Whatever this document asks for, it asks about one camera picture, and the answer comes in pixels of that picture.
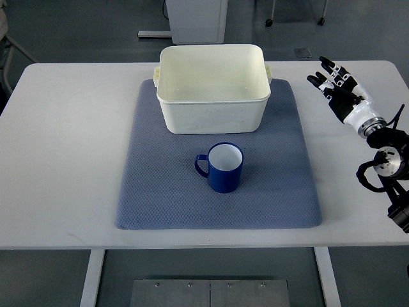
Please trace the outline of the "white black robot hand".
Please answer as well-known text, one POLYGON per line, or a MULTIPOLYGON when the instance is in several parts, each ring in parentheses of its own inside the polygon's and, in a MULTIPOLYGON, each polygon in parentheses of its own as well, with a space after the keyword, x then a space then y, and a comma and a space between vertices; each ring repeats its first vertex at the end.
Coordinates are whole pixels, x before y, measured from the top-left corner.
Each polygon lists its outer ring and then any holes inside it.
POLYGON ((336 118, 353 127, 362 138, 367 138, 387 122, 373 109, 373 98, 359 80, 341 65, 320 57, 321 67, 328 75, 316 72, 307 80, 328 100, 336 118))

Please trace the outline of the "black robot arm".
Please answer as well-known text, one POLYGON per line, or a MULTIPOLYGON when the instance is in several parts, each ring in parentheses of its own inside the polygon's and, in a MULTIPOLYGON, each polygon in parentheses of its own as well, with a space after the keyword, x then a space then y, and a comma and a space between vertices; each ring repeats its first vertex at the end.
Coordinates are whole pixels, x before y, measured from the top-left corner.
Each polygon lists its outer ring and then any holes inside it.
POLYGON ((387 194, 390 200, 388 217, 408 233, 408 190, 399 183, 408 180, 408 134, 397 129, 403 109, 401 106, 389 123, 383 118, 372 118, 360 126, 359 134, 377 152, 372 160, 359 166, 356 176, 366 189, 387 194), (373 186, 366 178, 369 168, 378 175, 381 187, 373 186))

